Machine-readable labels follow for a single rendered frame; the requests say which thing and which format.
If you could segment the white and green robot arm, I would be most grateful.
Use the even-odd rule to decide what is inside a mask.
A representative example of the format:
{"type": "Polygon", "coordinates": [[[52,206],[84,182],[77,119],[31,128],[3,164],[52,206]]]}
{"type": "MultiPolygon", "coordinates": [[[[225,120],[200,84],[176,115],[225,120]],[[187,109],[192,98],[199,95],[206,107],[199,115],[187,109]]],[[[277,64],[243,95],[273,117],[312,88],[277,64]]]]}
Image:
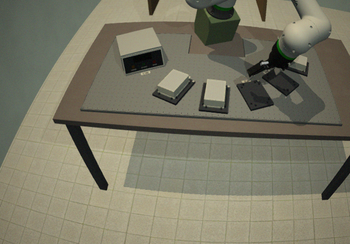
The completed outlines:
{"type": "MultiPolygon", "coordinates": [[[[206,8],[209,15],[227,20],[234,14],[236,0],[185,0],[195,9],[206,8]]],[[[274,59],[281,65],[290,65],[299,55],[306,53],[331,34],[331,23],[316,0],[291,0],[300,19],[292,22],[277,37],[272,47],[274,59]]]]}

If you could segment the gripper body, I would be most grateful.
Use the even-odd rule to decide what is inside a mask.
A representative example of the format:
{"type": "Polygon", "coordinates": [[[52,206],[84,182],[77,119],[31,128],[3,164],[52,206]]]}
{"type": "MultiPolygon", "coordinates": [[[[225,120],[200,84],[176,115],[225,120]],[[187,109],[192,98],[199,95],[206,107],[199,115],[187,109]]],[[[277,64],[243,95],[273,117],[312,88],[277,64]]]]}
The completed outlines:
{"type": "Polygon", "coordinates": [[[282,67],[284,67],[285,65],[281,65],[280,63],[278,63],[275,59],[274,59],[274,57],[273,57],[273,55],[272,55],[272,52],[270,52],[270,54],[269,54],[269,59],[268,60],[266,60],[266,61],[268,61],[269,63],[267,64],[269,67],[270,66],[275,66],[276,68],[282,68],[282,67]]]}

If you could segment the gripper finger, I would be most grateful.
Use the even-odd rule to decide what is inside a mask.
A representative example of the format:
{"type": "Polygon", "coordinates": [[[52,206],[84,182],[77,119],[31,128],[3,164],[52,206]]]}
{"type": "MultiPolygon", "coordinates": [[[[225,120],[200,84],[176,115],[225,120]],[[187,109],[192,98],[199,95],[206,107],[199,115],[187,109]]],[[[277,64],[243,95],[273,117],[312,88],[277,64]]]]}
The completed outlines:
{"type": "MultiPolygon", "coordinates": [[[[288,65],[285,65],[284,68],[288,68],[288,65]]],[[[275,71],[275,74],[278,75],[282,70],[285,71],[283,67],[282,68],[275,68],[274,71],[275,71]]]]}
{"type": "Polygon", "coordinates": [[[274,68],[275,66],[270,66],[270,67],[267,67],[266,64],[268,64],[269,62],[268,61],[263,61],[261,60],[259,63],[257,63],[256,65],[254,65],[253,67],[247,69],[247,72],[248,74],[246,75],[247,76],[247,79],[248,81],[250,81],[254,76],[255,74],[258,74],[264,70],[268,70],[270,68],[274,68]]]}

